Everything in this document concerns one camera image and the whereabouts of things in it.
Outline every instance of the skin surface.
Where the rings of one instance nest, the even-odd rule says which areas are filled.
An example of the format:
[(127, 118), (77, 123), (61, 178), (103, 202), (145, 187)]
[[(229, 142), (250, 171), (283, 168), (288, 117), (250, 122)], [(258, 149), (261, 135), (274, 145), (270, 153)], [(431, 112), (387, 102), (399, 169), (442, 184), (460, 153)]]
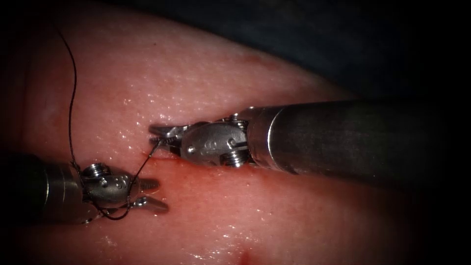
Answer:
[[(98, 4), (61, 9), (76, 59), (73, 144), (82, 168), (103, 161), (136, 172), (147, 127), (210, 121), (248, 106), (352, 98), (270, 55), (169, 20)], [(48, 25), (3, 73), (2, 142), (70, 160), (73, 68)], [(419, 205), (402, 194), (324, 177), (205, 168), (158, 152), (142, 177), (168, 214), (14, 232), (28, 262), (46, 264), (382, 264), (420, 252)]]

